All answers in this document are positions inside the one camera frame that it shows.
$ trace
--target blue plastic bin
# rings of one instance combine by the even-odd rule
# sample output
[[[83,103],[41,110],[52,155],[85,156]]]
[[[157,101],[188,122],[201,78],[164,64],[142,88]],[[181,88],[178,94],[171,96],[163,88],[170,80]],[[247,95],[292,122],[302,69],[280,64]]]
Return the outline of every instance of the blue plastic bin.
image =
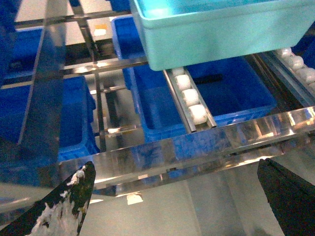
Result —
[[[0,87],[12,57],[16,32],[10,32],[0,22]]]
[[[107,0],[110,1],[113,11],[130,11],[129,0]]]
[[[315,20],[314,0],[131,0],[152,70],[292,47]]]
[[[0,0],[0,6],[6,7],[12,13],[17,13],[21,2],[22,0]]]
[[[145,53],[133,18],[116,18],[112,21],[113,44],[118,59],[144,57]],[[123,69],[127,89],[131,87],[132,68]]]
[[[223,75],[221,81],[197,85],[218,126],[262,117],[276,106],[269,90],[243,57],[187,68],[196,82],[203,76]],[[134,68],[131,79],[145,142],[185,134],[162,72],[139,66]]]
[[[30,86],[0,91],[0,136],[18,142]],[[84,77],[64,81],[59,161],[99,152],[91,128],[95,108]]]
[[[303,54],[303,59],[305,65],[308,67],[315,68],[315,39],[313,42],[308,46],[307,50]]]
[[[4,83],[17,83],[19,77],[32,76],[42,27],[18,30],[16,33],[17,39]]]

